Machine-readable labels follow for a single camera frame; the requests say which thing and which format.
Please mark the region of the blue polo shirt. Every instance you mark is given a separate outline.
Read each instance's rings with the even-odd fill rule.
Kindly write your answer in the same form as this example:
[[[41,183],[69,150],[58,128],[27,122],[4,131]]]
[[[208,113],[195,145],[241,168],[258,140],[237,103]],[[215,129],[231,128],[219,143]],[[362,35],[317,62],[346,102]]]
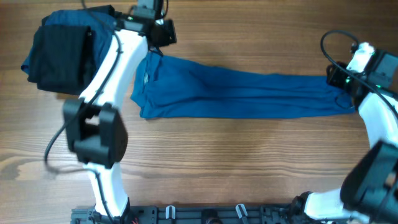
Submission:
[[[293,119],[354,113],[324,76],[258,74],[147,54],[131,95],[144,119]]]

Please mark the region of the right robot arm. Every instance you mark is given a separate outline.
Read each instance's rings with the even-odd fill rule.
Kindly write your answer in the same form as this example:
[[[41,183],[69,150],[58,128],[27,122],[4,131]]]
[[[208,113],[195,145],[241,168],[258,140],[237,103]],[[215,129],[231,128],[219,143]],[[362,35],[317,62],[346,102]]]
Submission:
[[[397,93],[388,88],[397,56],[359,44],[345,67],[355,79],[332,67],[330,84],[345,90],[363,119],[369,152],[338,189],[305,192],[294,198],[289,223],[397,223]]]

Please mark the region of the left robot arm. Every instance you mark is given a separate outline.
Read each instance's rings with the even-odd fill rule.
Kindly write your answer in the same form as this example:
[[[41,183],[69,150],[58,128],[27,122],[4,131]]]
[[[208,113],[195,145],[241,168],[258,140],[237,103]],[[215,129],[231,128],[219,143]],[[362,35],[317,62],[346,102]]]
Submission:
[[[120,110],[134,73],[150,50],[176,42],[167,1],[138,1],[110,28],[109,49],[91,83],[63,105],[69,150],[88,171],[96,199],[93,223],[136,223],[121,177],[128,134]]]

